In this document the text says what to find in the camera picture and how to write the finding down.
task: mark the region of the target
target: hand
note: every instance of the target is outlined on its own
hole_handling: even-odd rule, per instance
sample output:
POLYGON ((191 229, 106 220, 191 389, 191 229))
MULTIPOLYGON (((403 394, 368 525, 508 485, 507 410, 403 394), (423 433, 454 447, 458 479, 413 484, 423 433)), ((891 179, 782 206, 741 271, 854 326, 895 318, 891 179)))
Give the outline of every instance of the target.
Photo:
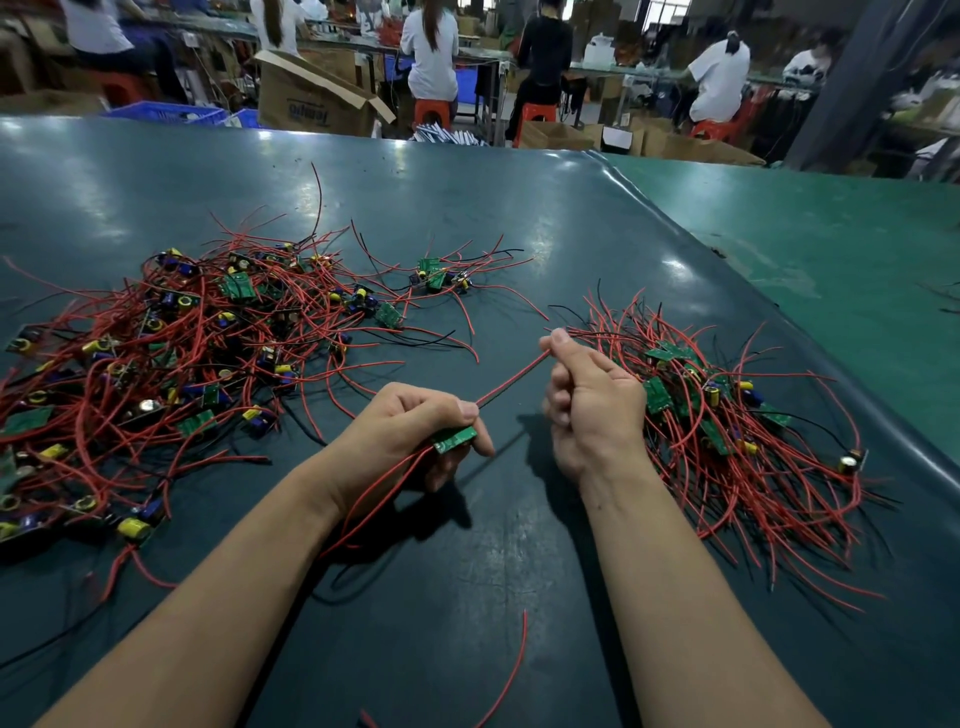
POLYGON ((648 463, 643 385, 562 328, 542 337, 540 348, 557 359, 542 408, 551 422, 553 454, 564 475, 583 493, 585 479, 602 481, 627 472, 637 462, 648 463))
MULTIPOLYGON (((481 455, 493 455, 493 442, 474 402, 453 395, 391 382, 326 449, 298 465, 291 476, 316 489, 317 501, 332 503, 340 519, 369 513, 390 491, 412 462, 404 464, 371 493, 373 483, 407 456, 429 447, 429 438, 448 427, 473 425, 470 444, 481 455)), ((423 486, 427 493, 441 488, 467 457, 470 445, 443 455, 428 453, 423 486)))

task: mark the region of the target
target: fingernail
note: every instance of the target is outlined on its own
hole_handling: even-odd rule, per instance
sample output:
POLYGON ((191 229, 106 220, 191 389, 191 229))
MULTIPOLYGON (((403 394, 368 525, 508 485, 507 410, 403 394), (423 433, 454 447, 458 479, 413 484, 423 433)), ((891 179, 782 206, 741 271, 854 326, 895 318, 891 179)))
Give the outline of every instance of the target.
POLYGON ((476 402, 458 400, 457 404, 460 405, 460 414, 468 420, 475 420, 477 415, 480 414, 480 407, 477 406, 476 402))

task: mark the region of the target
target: right hand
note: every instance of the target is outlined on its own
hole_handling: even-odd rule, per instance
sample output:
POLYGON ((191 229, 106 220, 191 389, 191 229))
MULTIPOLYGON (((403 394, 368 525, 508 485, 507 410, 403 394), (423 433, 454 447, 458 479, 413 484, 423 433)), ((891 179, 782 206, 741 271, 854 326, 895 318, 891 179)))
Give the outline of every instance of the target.
POLYGON ((649 463, 643 443, 647 393, 602 353, 582 346, 562 328, 540 339, 557 363, 543 398, 560 470, 583 493, 649 463))

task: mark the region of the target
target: red plastic stool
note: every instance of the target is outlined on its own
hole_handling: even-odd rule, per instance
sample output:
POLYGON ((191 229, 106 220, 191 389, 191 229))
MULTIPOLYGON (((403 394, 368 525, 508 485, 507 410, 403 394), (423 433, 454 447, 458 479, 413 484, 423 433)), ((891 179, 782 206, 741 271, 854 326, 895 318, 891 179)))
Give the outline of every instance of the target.
POLYGON ((516 125, 516 136, 514 137, 514 149, 520 146, 520 131, 523 129, 524 121, 556 121, 557 107, 547 106, 546 104, 524 104, 520 112, 520 123, 516 125))
POLYGON ((739 127, 739 124, 734 124, 732 121, 701 121, 690 130, 690 136, 730 142, 736 136, 739 127))
POLYGON ((450 102, 432 99, 417 99, 417 104, 414 106, 414 126, 422 124, 424 117, 431 112, 437 114, 440 117, 440 125, 449 130, 450 102))
POLYGON ((90 71, 104 90, 104 95, 112 107, 127 107, 138 101, 151 101, 154 98, 150 87, 139 76, 129 73, 105 73, 90 71))

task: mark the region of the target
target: person in black shirt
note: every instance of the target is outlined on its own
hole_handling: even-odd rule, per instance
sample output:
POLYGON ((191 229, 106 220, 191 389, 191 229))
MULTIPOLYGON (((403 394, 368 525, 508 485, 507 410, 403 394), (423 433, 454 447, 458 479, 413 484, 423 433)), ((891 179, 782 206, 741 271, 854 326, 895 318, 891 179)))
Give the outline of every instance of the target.
POLYGON ((514 111, 507 126, 507 139, 513 140, 524 104, 560 103, 560 84, 573 56, 573 31, 560 19, 563 0, 541 0, 540 14, 523 29, 520 67, 530 66, 530 75, 516 90, 514 111))

